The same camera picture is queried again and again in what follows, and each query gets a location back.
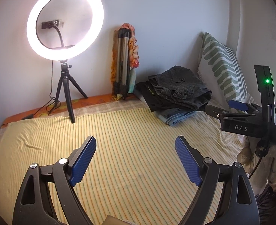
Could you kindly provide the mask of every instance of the orange mattress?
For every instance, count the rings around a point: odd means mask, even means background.
[[[111,94],[107,94],[107,95],[101,95],[101,96],[93,96],[93,97],[88,97],[88,99],[85,98],[81,98],[81,99],[77,99],[77,100],[72,100],[72,107],[73,109],[76,108],[81,108],[81,107],[86,107],[86,106],[91,106],[91,105],[96,105],[96,104],[101,104],[101,103],[107,103],[107,102],[111,102],[114,101],[113,96]],[[6,125],[8,123],[11,122],[16,122],[21,120],[22,118],[35,113],[39,108],[27,111],[27,112],[22,112],[13,116],[10,116],[8,118],[6,118],[3,122],[2,127],[6,127]],[[56,110],[54,110],[52,112],[51,115],[56,114],[56,113],[61,113],[67,111],[67,105],[66,102],[62,102],[61,106],[59,108],[57,108]],[[34,118],[38,118],[41,116],[46,116],[48,113],[46,111],[46,107],[43,107],[39,112],[37,112],[37,114],[34,115]]]

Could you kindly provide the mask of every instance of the blue textured pad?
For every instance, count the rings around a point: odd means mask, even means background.
[[[84,148],[74,165],[71,169],[71,177],[69,183],[71,187],[74,187],[79,183],[88,168],[89,163],[96,151],[96,139],[93,137],[92,140]]]
[[[242,103],[239,101],[229,100],[228,106],[230,108],[235,108],[237,110],[244,111],[244,112],[246,112],[248,110],[248,106],[245,103]]]
[[[202,183],[199,173],[200,168],[184,142],[179,137],[175,140],[175,150],[185,168],[186,173],[188,174],[190,181],[200,187]]]

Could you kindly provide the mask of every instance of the green and white pillow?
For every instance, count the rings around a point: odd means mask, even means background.
[[[253,101],[247,93],[243,73],[232,49],[206,33],[199,58],[198,75],[212,91],[212,98],[224,109],[229,110],[229,100]]]

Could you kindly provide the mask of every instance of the checkered garment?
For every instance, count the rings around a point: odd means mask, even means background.
[[[160,97],[194,111],[206,105],[212,96],[206,85],[190,69],[184,67],[174,66],[164,73],[149,76],[148,79]]]

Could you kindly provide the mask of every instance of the yellow striped fabric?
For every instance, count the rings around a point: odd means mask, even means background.
[[[68,157],[89,135],[97,149],[75,191],[94,224],[107,215],[140,225],[179,223],[197,187],[176,154],[177,136],[222,164],[231,165],[242,148],[237,135],[221,132],[220,123],[204,112],[175,127],[145,108],[77,116],[75,124],[68,117],[15,122],[0,143],[0,215],[8,224],[29,165]],[[214,217],[221,189],[219,184],[206,222]],[[58,218],[67,223],[53,184],[50,192]]]

